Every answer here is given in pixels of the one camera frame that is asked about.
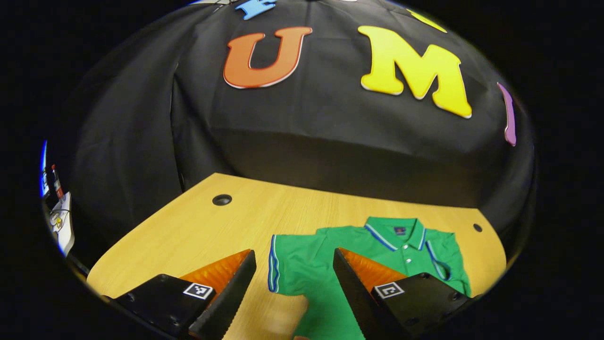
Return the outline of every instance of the shirt collar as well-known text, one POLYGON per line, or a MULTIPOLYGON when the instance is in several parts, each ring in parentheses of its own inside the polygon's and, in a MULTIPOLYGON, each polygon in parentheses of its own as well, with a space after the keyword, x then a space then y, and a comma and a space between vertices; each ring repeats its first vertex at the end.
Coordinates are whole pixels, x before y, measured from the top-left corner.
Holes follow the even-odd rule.
POLYGON ((426 228, 418 218, 378 218, 370 217, 365 223, 365 228, 371 234, 386 246, 388 249, 395 251, 402 247, 403 244, 422 250, 426 240, 426 228), (394 232, 394 226, 406 227, 411 229, 409 239, 404 241, 394 232))

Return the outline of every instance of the orange letter u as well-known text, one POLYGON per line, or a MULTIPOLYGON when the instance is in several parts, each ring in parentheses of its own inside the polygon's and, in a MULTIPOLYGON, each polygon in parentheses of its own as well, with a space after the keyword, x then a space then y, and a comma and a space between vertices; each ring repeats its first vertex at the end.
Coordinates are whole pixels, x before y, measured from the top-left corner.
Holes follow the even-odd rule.
POLYGON ((302 40, 311 34, 310 27, 288 27, 275 32, 281 37, 277 60, 266 68, 251 68, 250 62, 256 43, 264 38, 264 33, 253 33, 231 40, 226 57, 224 78, 235 88, 267 87, 292 74, 298 66, 302 40))

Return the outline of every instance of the wooden table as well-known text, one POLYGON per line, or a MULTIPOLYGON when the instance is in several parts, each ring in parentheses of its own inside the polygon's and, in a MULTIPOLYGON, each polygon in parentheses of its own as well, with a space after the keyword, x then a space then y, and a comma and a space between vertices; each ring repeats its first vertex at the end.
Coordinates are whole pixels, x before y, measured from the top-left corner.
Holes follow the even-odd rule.
POLYGON ((360 227, 369 216, 417 217, 429 229, 455 232, 474 295, 484 293, 506 268, 503 246, 477 209, 378 200, 213 174, 111 247, 90 271, 88 283, 115 298, 157 274, 179 277, 252 248, 257 270, 225 339, 289 339, 307 301, 269 292, 271 235, 360 227), (233 201, 216 206, 212 199, 219 194, 229 194, 233 201), (483 231, 477 232, 474 223, 483 231))

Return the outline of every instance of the red bottle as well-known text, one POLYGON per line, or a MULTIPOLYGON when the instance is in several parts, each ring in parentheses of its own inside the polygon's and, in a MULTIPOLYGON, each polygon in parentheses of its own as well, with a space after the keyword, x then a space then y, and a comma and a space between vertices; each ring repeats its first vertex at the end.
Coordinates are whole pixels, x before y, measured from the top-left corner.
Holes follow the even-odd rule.
POLYGON ((57 175, 57 171, 54 169, 54 164, 51 166, 53 170, 54 177, 54 190, 57 192, 57 197, 59 200, 63 197, 63 188, 61 188, 61 182, 59 182, 59 176, 57 175))

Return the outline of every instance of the sleeve stripe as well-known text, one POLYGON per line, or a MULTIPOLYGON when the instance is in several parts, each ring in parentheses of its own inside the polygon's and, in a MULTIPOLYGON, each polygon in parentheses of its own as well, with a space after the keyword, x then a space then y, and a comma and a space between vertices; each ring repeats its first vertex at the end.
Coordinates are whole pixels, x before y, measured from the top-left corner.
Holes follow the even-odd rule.
POLYGON ((448 264, 439 261, 439 259, 436 257, 436 254, 434 253, 434 249, 432 249, 432 244, 430 243, 430 241, 426 241, 426 246, 428 247, 428 252, 430 253, 430 258, 432 259, 432 264, 434 265, 434 268, 436 268, 436 271, 439 273, 440 278, 445 281, 449 281, 451 279, 451 267, 449 267, 448 264), (443 267, 448 269, 449 275, 443 275, 443 272, 440 270, 439 265, 442 265, 443 267))
POLYGON ((276 235, 271 239, 271 251, 268 256, 268 290, 273 293, 279 292, 279 259, 275 252, 276 235))

